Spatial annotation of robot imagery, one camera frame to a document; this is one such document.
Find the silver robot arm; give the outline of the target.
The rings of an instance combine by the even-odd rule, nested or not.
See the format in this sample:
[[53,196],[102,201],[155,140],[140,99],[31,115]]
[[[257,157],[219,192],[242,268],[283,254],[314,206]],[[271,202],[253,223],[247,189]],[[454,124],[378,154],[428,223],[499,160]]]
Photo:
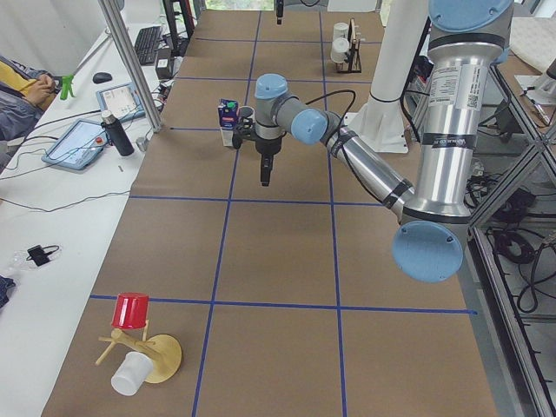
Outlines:
[[[269,183],[285,134],[306,144],[321,143],[396,214],[400,227],[392,254],[405,274],[424,282],[454,275],[466,246],[470,212],[464,194],[487,72],[507,51],[512,17],[510,1],[393,2],[368,101],[350,122],[301,102],[283,76],[260,76],[255,145],[261,154],[261,183]],[[405,151],[400,99],[423,30],[430,32],[427,54],[433,70],[424,99],[418,175],[410,182],[384,155]]]

